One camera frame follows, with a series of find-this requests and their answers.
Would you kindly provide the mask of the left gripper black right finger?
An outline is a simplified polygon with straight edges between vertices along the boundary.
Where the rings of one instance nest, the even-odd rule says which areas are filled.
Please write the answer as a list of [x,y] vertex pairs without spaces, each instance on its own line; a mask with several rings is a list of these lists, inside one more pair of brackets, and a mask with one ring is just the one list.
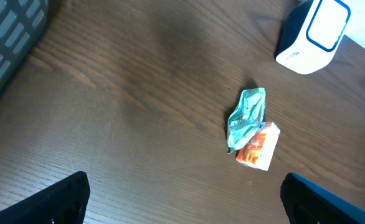
[[280,198],[290,224],[365,223],[364,210],[296,173],[285,176]]

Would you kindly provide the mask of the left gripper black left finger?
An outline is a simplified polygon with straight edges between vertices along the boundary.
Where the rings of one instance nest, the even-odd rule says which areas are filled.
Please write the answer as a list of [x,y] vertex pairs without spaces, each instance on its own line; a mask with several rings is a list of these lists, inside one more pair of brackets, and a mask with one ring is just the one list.
[[90,197],[87,174],[78,171],[0,211],[0,224],[82,224]]

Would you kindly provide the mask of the orange white snack packet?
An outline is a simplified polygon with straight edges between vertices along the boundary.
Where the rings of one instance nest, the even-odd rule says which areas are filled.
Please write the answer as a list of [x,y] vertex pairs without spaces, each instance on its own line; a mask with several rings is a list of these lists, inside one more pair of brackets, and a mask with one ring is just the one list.
[[280,129],[274,122],[263,122],[251,140],[238,151],[235,160],[245,166],[268,171]]

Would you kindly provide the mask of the teal snack wrapper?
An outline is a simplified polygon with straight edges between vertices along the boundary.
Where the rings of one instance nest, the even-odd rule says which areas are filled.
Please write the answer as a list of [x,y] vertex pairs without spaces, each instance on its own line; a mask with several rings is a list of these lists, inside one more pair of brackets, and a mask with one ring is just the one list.
[[242,149],[255,135],[264,119],[265,88],[243,90],[227,120],[228,153]]

